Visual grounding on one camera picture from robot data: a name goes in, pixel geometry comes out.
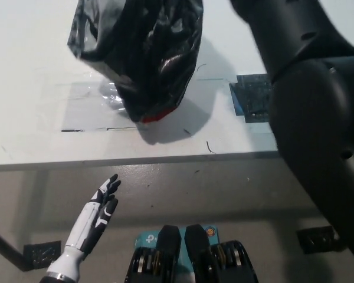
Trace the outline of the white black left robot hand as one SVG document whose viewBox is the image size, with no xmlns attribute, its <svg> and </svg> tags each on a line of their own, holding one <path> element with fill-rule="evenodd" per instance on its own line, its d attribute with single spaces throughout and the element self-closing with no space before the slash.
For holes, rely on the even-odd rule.
<svg viewBox="0 0 354 283">
<path fill-rule="evenodd" d="M 75 248 L 85 256 L 92 252 L 116 210 L 118 199 L 114 193 L 120 184 L 115 174 L 97 189 L 75 221 L 65 243 L 66 247 Z"/>
</svg>

